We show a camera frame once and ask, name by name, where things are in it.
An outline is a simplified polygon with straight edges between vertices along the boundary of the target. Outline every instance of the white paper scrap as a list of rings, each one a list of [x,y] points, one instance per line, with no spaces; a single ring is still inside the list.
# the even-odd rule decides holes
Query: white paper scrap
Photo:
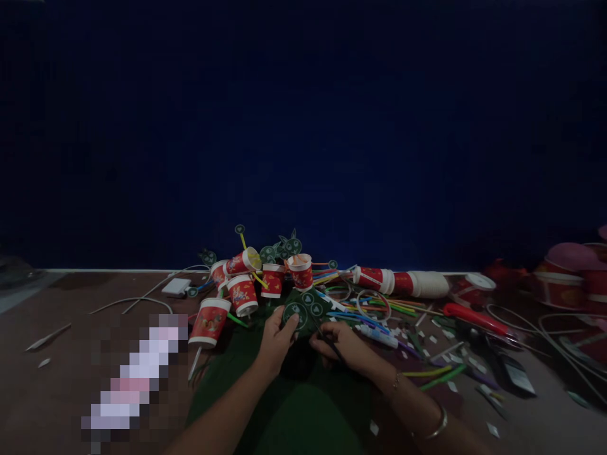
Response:
[[[494,435],[497,439],[500,438],[500,433],[498,432],[498,429],[491,425],[489,422],[487,422],[487,428],[489,429],[489,433]]]
[[[373,436],[377,436],[377,433],[379,433],[379,427],[377,426],[377,423],[375,423],[374,421],[371,420],[371,424],[369,425],[369,430],[371,430],[371,433],[373,433]]]

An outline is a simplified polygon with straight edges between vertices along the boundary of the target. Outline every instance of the green cloth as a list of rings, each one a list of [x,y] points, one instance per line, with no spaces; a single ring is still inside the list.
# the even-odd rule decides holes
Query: green cloth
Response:
[[[267,315],[273,308],[260,310]],[[204,414],[255,360],[262,337],[255,325],[249,331],[236,327],[226,352],[209,365],[192,399],[186,426]],[[305,382],[283,375],[272,382],[235,453],[363,453],[359,436],[369,431],[370,420],[368,381],[339,365],[327,372],[318,356]]]

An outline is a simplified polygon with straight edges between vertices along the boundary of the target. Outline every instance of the bangle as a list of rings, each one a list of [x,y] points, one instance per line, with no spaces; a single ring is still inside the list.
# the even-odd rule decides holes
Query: bangle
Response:
[[[424,438],[424,440],[429,440],[429,439],[434,439],[435,437],[437,437],[440,433],[443,432],[443,430],[447,427],[447,411],[445,411],[445,408],[443,407],[442,404],[440,404],[438,401],[434,400],[436,402],[436,404],[438,404],[438,406],[441,408],[441,424],[439,425],[439,427],[436,429],[436,431],[434,433],[432,433],[431,435],[428,435]],[[412,437],[416,437],[417,435],[415,433],[411,433]]]

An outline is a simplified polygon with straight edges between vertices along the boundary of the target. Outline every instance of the scissors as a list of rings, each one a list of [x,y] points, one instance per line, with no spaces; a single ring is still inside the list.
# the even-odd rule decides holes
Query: scissors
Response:
[[[316,329],[318,330],[318,334],[320,335],[322,340],[331,347],[331,349],[333,350],[333,352],[335,352],[335,354],[337,355],[337,358],[340,360],[340,362],[342,362],[342,364],[346,365],[346,361],[343,359],[343,356],[341,355],[337,346],[335,346],[335,343],[333,342],[333,340],[330,339],[324,333],[322,333],[321,326],[318,324],[318,320],[316,319],[315,316],[312,316],[312,320],[314,321],[314,325],[316,326]]]

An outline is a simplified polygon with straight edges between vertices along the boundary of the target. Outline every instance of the blue backdrop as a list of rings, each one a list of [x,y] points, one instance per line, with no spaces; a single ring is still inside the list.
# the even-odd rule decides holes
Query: blue backdrop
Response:
[[[0,236],[179,268],[297,227],[342,266],[532,265],[607,222],[595,1],[2,4]]]

